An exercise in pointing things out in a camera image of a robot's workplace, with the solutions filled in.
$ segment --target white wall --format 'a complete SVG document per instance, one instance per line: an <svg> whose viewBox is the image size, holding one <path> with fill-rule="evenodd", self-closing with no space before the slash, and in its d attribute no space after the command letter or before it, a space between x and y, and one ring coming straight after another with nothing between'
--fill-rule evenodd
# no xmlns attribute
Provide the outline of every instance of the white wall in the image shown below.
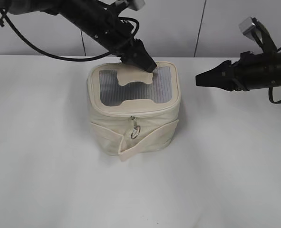
<svg viewBox="0 0 281 228"><path fill-rule="evenodd" d="M146 49L154 57L192 57L204 0L147 0L138 12L122 15L137 18ZM281 0L207 0L198 57L238 57L241 52L261 52L238 28L246 17L257 17L281 46ZM58 55L83 55L80 30L61 15L46 13L10 15L21 32L38 47ZM105 49L85 35L87 55ZM36 55L6 26L0 27L0 54Z"/></svg>
<svg viewBox="0 0 281 228"><path fill-rule="evenodd" d="M261 53L239 30L247 17L256 17L281 46L281 0L208 0L197 57L239 57L244 51Z"/></svg>

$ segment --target transparent lid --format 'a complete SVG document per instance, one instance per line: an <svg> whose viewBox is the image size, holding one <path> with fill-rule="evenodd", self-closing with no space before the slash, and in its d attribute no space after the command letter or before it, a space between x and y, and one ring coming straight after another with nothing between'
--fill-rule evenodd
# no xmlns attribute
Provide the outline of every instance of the transparent lid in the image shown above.
<svg viewBox="0 0 281 228"><path fill-rule="evenodd" d="M144 113L169 108L179 100L177 70L157 62L153 73L122 63L104 64L90 76L90 100L103 113Z"/></svg>

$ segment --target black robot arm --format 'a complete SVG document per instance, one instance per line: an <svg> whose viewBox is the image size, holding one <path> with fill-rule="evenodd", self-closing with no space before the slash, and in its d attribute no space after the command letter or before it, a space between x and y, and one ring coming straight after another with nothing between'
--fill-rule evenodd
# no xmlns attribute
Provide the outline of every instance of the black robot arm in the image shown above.
<svg viewBox="0 0 281 228"><path fill-rule="evenodd" d="M152 72L156 63L145 50L143 42L134 38L134 26L119 17L124 9L138 10L143 4L143 0L117 0L111 5L98 0L0 0L0 24L2 19L8 21L7 12L16 15L34 11L61 14L105 47L109 51L106 55L116 55L123 63Z"/></svg>
<svg viewBox="0 0 281 228"><path fill-rule="evenodd" d="M241 53L241 59L232 64L227 60L216 68L196 76L196 85L217 87L227 91L249 91L269 88L269 99L274 87L281 86L281 48L277 49L267 29L256 18L248 18L240 25L241 32L257 42L263 54Z"/></svg>

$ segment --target clear plastic window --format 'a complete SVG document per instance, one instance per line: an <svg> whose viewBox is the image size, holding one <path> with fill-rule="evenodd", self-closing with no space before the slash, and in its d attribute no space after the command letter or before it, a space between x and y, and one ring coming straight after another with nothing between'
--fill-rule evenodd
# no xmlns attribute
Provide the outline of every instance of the clear plastic window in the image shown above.
<svg viewBox="0 0 281 228"><path fill-rule="evenodd" d="M151 84L131 82L125 86L118 83L116 70L100 70L100 99L106 106L118 106L126 100L151 99L155 103L166 103L172 98L170 67L153 71Z"/></svg>

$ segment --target white tabletop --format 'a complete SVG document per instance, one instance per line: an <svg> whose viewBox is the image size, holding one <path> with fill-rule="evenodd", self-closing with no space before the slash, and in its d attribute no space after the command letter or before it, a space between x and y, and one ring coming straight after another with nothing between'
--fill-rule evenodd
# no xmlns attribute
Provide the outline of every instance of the white tabletop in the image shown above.
<svg viewBox="0 0 281 228"><path fill-rule="evenodd" d="M281 228L281 105L196 87L223 58L157 60L179 71L177 133L121 162L92 137L86 89L117 58L0 56L0 228Z"/></svg>

